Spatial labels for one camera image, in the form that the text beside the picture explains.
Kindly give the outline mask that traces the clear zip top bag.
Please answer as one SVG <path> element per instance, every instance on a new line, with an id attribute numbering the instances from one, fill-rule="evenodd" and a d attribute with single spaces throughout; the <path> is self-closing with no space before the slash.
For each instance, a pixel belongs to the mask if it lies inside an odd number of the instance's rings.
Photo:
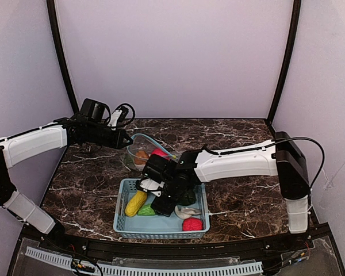
<path id="1" fill-rule="evenodd" d="M 179 157 L 181 156 L 180 152 L 172 151 L 171 149 L 162 146 L 159 142 L 148 135 L 137 133 L 132 135 L 131 137 L 133 137 L 133 144 L 126 147 L 125 155 L 122 160 L 123 164 L 130 170 L 135 170 L 132 167 L 132 162 L 134 162 L 135 153 L 139 150 L 145 151 L 147 154 L 149 154 L 150 157 L 151 152 L 154 149 L 160 148 L 170 155 L 170 158 L 168 160 L 173 160 L 175 162 L 177 162 Z"/>

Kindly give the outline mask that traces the brown potato toy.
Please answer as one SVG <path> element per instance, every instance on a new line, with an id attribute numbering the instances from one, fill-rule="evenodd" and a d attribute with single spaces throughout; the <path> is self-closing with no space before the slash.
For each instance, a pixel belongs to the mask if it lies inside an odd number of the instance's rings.
<path id="1" fill-rule="evenodd" d="M 147 154 L 143 150 L 139 150 L 135 153 L 134 164 L 145 165 L 149 158 L 150 158 L 149 154 Z"/>

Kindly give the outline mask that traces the white mushroom toy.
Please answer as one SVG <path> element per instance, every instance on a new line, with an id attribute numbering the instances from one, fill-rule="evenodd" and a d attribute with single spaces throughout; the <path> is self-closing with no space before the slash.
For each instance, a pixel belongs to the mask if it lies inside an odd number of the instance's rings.
<path id="1" fill-rule="evenodd" d="M 174 209 L 174 212 L 180 219 L 183 219 L 183 220 L 202 214 L 202 211 L 199 209 L 188 208 L 188 207 L 183 207 L 183 206 L 176 206 Z"/>

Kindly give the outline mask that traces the red apple toy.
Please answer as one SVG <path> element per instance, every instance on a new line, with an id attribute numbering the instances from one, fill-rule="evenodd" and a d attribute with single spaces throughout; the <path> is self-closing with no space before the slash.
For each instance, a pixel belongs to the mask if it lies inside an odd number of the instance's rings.
<path id="1" fill-rule="evenodd" d="M 154 149 L 151 152 L 151 155 L 157 155 L 157 156 L 163 157 L 165 159 L 169 159 L 170 158 L 170 155 L 166 151 L 164 151 L 164 150 L 162 150 L 160 148 Z"/>

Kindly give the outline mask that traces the green cucumber toy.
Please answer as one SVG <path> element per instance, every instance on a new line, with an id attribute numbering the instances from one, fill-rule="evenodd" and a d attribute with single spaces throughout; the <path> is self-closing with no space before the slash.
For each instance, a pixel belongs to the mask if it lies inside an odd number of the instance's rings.
<path id="1" fill-rule="evenodd" d="M 151 208 L 151 204 L 143 205 L 137 212 L 138 216 L 155 216 L 155 211 Z"/>

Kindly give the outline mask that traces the white bitter gourd toy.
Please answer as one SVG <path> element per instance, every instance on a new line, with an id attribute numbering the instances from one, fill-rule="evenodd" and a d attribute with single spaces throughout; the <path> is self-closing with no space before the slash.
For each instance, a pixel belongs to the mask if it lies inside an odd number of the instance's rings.
<path id="1" fill-rule="evenodd" d="M 136 164 L 132 162 L 132 167 L 137 171 L 143 171 L 145 164 Z"/>

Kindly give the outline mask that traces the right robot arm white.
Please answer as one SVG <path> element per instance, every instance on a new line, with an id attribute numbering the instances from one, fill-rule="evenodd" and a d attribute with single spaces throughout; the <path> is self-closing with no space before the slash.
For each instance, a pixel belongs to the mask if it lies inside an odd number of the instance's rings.
<path id="1" fill-rule="evenodd" d="M 278 177 L 286 202 L 291 234 L 308 230 L 308 209 L 313 182 L 297 137 L 277 132 L 275 138 L 245 147 L 211 150 L 203 146 L 182 153 L 178 161 L 151 155 L 137 189 L 154 194 L 151 208 L 170 216 L 188 190 L 218 179 L 267 175 Z"/>

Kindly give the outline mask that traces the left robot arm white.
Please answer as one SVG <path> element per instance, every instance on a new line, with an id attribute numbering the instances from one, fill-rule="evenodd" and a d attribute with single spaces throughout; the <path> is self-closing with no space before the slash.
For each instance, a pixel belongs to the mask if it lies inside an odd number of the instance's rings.
<path id="1" fill-rule="evenodd" d="M 49 236 L 63 232 L 62 224 L 22 193 L 12 182 L 10 169 L 38 156 L 84 143 L 122 149 L 133 143 L 125 127 L 135 119 L 131 104 L 114 110 L 107 104 L 85 99 L 80 111 L 28 131 L 0 138 L 0 207 L 23 223 Z"/>

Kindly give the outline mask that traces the green round fruit toy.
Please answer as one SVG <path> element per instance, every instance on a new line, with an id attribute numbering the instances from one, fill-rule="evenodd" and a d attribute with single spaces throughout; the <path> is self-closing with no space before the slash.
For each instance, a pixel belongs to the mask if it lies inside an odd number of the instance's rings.
<path id="1" fill-rule="evenodd" d="M 186 190 L 179 200 L 179 204 L 182 206 L 189 206 L 195 204 L 195 202 L 196 195 L 193 189 Z"/>

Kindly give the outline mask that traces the yellow corn toy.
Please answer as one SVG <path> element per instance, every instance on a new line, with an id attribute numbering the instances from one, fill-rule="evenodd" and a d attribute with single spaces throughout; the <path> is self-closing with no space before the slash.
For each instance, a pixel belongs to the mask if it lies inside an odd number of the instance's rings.
<path id="1" fill-rule="evenodd" d="M 125 208 L 125 215 L 127 217 L 133 217 L 137 214 L 140 208 L 145 204 L 148 194 L 146 192 L 138 190 L 136 194 L 127 203 Z"/>

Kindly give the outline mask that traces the red raspberry toy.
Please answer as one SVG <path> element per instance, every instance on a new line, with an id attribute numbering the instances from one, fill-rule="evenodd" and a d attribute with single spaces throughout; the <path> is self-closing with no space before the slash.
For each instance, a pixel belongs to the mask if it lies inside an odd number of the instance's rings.
<path id="1" fill-rule="evenodd" d="M 200 219 L 190 217 L 183 221 L 182 230 L 187 231 L 201 231 L 203 230 L 203 222 Z"/>

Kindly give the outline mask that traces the light blue plastic basket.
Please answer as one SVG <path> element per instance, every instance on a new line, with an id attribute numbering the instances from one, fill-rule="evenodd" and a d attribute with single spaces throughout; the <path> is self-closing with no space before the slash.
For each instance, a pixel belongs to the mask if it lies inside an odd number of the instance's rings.
<path id="1" fill-rule="evenodd" d="M 198 239 L 210 229 L 209 210 L 206 199 L 205 185 L 195 187 L 197 201 L 191 207 L 202 213 L 196 218 L 202 221 L 203 227 L 199 231 L 183 231 L 183 220 L 175 213 L 165 216 L 127 217 L 125 208 L 136 194 L 136 178 L 126 178 L 120 182 L 113 229 L 126 239 Z"/>

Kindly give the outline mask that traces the black aluminium frame rail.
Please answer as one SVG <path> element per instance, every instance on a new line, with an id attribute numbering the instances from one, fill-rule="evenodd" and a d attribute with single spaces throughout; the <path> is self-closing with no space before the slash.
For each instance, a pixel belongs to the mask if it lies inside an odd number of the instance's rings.
<path id="1" fill-rule="evenodd" d="M 238 255 L 242 259 L 269 259 L 277 258 L 284 253 L 306 249 L 306 242 L 299 238 L 292 239 L 287 234 L 251 240 L 206 244 L 143 244 L 95 240 L 65 235 L 60 243 L 44 238 L 40 244 L 43 247 L 85 256 L 92 260 L 107 260 L 117 256 L 191 260 L 198 258 L 222 258 L 231 255 Z"/>

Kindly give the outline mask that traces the black frame post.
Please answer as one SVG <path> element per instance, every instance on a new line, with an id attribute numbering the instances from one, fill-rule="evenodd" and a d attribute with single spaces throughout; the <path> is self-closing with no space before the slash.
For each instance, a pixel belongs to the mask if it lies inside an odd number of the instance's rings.
<path id="1" fill-rule="evenodd" d="M 273 121 L 275 119 L 275 114 L 277 112 L 277 109 L 281 100 L 283 88 L 285 86 L 286 77 L 288 75 L 288 70 L 290 67 L 293 48 L 295 45 L 295 40 L 296 40 L 296 35 L 297 35 L 298 22 L 300 19 L 301 3 L 302 3 L 302 0 L 293 1 L 293 7 L 292 7 L 292 13 L 291 13 L 291 19 L 290 19 L 290 25 L 289 25 L 288 37 L 286 40 L 286 47 L 284 51 L 283 61 L 282 61 L 281 69 L 279 72 L 278 82 L 275 88 L 273 100 L 272 100 L 270 110 L 266 119 L 268 125 L 273 124 Z"/>
<path id="2" fill-rule="evenodd" d="M 55 47 L 55 52 L 57 56 L 57 62 L 62 75 L 63 83 L 66 89 L 67 98 L 69 100 L 71 109 L 73 113 L 79 111 L 79 106 L 76 100 L 75 92 L 72 86 L 70 73 L 68 70 L 66 56 L 63 49 L 62 38 L 60 34 L 60 26 L 58 22 L 56 3 L 54 0 L 46 0 L 48 19 L 52 33 L 53 44 Z"/>

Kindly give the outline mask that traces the right black frame post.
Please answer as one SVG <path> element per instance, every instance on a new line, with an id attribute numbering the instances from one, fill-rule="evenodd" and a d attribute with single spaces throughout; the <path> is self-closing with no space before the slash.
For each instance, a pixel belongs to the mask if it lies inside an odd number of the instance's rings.
<path id="1" fill-rule="evenodd" d="M 284 51 L 283 61 L 282 61 L 281 69 L 279 72 L 278 82 L 275 88 L 273 100 L 272 100 L 270 110 L 266 119 L 268 125 L 273 124 L 273 121 L 275 119 L 275 114 L 277 112 L 277 109 L 281 100 L 283 88 L 285 86 L 286 77 L 288 75 L 288 70 L 290 67 L 293 48 L 295 45 L 295 40 L 296 40 L 296 35 L 297 35 L 298 22 L 300 19 L 301 3 L 302 3 L 302 0 L 293 1 L 293 7 L 292 7 L 292 13 L 291 13 L 291 19 L 290 19 L 290 25 L 289 25 L 288 37 L 286 40 L 286 47 Z"/>

